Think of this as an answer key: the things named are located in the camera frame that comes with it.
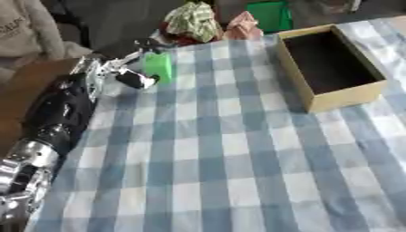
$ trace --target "pink cloth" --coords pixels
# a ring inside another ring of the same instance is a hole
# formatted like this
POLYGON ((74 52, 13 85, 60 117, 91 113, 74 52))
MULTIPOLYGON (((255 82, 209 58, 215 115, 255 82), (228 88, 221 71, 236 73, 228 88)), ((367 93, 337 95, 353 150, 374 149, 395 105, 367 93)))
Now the pink cloth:
POLYGON ((258 21, 245 11, 234 18, 223 35, 224 40, 246 40, 256 39, 264 35, 264 32, 257 28, 258 21))

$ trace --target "cardboard box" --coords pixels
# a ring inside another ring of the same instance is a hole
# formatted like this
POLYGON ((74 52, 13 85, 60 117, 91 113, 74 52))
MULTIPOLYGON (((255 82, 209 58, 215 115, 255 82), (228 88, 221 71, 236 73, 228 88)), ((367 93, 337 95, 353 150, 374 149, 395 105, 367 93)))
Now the cardboard box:
POLYGON ((386 83, 333 24, 279 33, 277 52, 309 112, 371 102, 386 83))

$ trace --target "blue checkered tablecloth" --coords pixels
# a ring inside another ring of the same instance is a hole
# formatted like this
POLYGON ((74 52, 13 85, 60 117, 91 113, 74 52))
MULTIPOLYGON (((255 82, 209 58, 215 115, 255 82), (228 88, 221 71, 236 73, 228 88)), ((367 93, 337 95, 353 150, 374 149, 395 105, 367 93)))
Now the blue checkered tablecloth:
POLYGON ((406 231, 406 39, 340 28, 390 76, 374 102, 316 114, 276 38, 176 49, 176 79, 109 82, 27 231, 406 231))

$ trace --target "robotic arm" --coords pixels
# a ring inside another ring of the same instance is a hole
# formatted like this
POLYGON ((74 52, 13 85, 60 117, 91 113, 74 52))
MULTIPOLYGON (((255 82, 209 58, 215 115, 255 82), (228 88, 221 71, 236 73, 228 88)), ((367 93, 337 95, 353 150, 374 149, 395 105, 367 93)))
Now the robotic arm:
POLYGON ((83 57, 70 74, 58 77, 38 96, 25 115, 22 138, 0 161, 0 224, 28 218, 42 205, 58 170, 86 130, 106 78, 115 77, 137 89, 160 80, 156 74, 128 68, 129 63, 142 63, 145 53, 160 53, 160 46, 150 39, 137 45, 139 50, 123 59, 83 57))

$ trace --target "person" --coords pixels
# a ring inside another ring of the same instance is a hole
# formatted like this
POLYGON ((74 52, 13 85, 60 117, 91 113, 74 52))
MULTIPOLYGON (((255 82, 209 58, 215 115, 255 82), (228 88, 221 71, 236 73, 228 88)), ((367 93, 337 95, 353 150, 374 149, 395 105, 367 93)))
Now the person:
POLYGON ((0 87, 28 63, 81 57, 92 51, 64 42, 40 0, 0 1, 0 87))

